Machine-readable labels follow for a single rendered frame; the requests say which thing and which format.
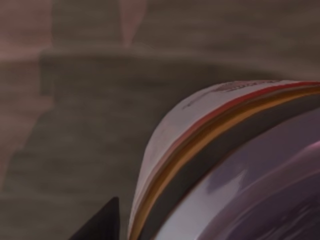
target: white label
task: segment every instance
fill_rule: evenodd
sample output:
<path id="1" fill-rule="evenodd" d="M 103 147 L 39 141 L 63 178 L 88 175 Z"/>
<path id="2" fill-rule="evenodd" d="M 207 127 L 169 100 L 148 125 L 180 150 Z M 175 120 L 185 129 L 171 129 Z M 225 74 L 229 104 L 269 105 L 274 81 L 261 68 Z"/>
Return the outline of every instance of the white label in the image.
<path id="1" fill-rule="evenodd" d="M 225 104 L 230 103 L 232 100 L 270 87 L 299 83 L 301 82 L 292 80 L 256 80 L 221 83 L 200 90 L 176 105 L 154 130 L 145 149 L 131 210 L 129 232 L 131 231 L 141 197 L 145 193 L 157 169 L 166 161 L 162 157 L 174 142 L 195 123 Z"/>

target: background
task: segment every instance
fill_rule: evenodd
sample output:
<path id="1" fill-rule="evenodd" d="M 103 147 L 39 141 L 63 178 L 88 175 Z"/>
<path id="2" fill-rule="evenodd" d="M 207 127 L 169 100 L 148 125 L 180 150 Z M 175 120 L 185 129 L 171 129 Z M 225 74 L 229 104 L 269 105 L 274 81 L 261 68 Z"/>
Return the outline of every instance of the background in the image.
<path id="1" fill-rule="evenodd" d="M 1 1 L 1 240 L 68 239 L 113 196 L 124 240 L 144 148 L 176 103 L 319 79 L 319 1 L 130 3 Z"/>

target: cylindrical container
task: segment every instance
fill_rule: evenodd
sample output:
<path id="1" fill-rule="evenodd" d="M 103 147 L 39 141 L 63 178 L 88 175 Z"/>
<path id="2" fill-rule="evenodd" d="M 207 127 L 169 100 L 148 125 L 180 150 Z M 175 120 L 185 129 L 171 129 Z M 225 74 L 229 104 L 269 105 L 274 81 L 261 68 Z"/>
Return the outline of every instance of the cylindrical container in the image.
<path id="1" fill-rule="evenodd" d="M 146 147 L 128 239 L 224 239 L 240 210 L 275 193 L 260 194 L 264 177 L 320 139 L 319 107 L 320 82 L 290 80 L 227 82 L 180 102 Z"/>

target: black stripe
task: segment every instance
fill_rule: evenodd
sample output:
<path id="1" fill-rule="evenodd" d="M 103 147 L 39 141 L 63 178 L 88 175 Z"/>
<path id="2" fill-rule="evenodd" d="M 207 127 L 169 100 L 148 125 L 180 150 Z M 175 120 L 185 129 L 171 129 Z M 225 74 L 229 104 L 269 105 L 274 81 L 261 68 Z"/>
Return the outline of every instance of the black stripe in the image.
<path id="1" fill-rule="evenodd" d="M 138 240 L 151 240 L 184 196 L 230 151 L 276 125 L 320 107 L 320 94 L 260 111 L 230 128 L 186 163 L 166 186 L 147 216 Z"/>

